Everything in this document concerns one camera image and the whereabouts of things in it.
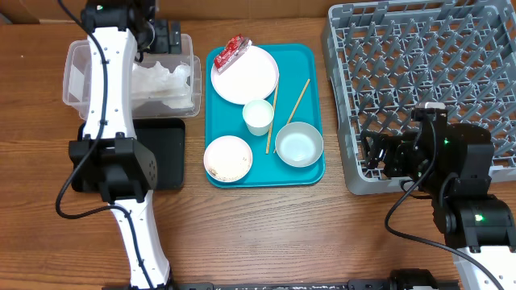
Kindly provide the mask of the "white paper cup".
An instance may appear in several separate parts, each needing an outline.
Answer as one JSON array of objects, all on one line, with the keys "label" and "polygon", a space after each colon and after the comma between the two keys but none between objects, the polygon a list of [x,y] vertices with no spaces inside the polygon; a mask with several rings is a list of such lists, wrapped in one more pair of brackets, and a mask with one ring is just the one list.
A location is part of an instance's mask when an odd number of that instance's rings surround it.
[{"label": "white paper cup", "polygon": [[252,135],[268,133],[273,118],[273,106],[266,100],[250,101],[243,107],[243,120]]}]

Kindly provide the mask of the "red snack wrapper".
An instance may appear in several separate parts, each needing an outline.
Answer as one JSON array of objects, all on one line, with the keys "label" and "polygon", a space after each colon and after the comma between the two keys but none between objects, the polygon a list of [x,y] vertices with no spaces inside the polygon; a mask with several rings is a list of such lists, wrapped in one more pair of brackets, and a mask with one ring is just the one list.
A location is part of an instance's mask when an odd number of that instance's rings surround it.
[{"label": "red snack wrapper", "polygon": [[218,73],[224,72],[237,61],[250,47],[252,41],[238,34],[232,37],[223,50],[214,58],[214,67]]}]

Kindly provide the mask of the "grey green ceramic bowl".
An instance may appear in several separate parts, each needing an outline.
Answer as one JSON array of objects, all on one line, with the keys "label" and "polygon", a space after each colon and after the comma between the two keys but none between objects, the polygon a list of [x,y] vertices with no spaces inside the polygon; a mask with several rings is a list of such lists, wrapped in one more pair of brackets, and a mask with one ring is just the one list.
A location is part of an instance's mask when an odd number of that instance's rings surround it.
[{"label": "grey green ceramic bowl", "polygon": [[306,122],[291,122],[277,133],[275,150],[284,163],[305,168],[322,157],[323,144],[323,137],[314,126]]}]

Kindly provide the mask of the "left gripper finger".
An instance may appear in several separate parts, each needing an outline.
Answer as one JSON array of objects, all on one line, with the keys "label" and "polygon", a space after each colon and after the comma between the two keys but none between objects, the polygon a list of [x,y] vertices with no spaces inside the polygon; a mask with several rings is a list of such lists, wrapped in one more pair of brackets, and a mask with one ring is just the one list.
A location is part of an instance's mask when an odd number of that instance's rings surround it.
[{"label": "left gripper finger", "polygon": [[181,24],[178,21],[169,22],[169,53],[181,54]]},{"label": "left gripper finger", "polygon": [[165,19],[157,19],[155,21],[155,52],[169,51],[169,23]]}]

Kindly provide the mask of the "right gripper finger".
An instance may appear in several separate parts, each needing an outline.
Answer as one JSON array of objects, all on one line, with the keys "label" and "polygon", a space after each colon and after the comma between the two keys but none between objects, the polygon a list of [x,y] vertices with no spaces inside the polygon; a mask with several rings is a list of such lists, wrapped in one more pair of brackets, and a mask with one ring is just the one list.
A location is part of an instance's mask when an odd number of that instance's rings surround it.
[{"label": "right gripper finger", "polygon": [[372,165],[372,137],[374,135],[382,135],[381,133],[370,131],[370,130],[364,130],[360,134],[360,141],[362,142],[362,146],[364,149],[364,161],[365,166],[368,169],[374,169]]},{"label": "right gripper finger", "polygon": [[372,137],[372,165],[374,168],[385,158],[388,147],[387,135],[374,135]]}]

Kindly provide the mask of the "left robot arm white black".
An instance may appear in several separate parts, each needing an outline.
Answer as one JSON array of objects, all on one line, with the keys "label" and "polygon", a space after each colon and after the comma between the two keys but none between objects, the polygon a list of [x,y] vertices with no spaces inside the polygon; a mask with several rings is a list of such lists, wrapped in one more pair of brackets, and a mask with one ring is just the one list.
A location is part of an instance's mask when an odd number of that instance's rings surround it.
[{"label": "left robot arm white black", "polygon": [[168,23],[157,21],[154,1],[88,1],[73,21],[87,34],[69,46],[63,101],[85,119],[69,143],[73,171],[56,198],[56,212],[68,187],[97,193],[104,205],[79,219],[110,211],[118,224],[131,269],[129,289],[173,289],[153,213],[159,170],[170,173],[148,149],[159,153],[173,141],[175,120],[134,122],[131,106],[133,64],[144,53],[171,53]]}]

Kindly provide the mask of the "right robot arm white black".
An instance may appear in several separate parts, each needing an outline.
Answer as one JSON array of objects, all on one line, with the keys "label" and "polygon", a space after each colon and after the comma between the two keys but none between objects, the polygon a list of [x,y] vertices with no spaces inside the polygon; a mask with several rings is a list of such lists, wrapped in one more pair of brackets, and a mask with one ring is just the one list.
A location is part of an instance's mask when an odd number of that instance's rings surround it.
[{"label": "right robot arm white black", "polygon": [[470,124],[423,119],[417,131],[390,136],[365,131],[366,164],[384,164],[388,177],[410,182],[431,199],[433,221],[443,242],[403,233],[390,225],[401,205],[387,213],[391,234],[448,251],[467,289],[515,287],[515,220],[510,207],[489,193],[494,148],[490,133]]}]

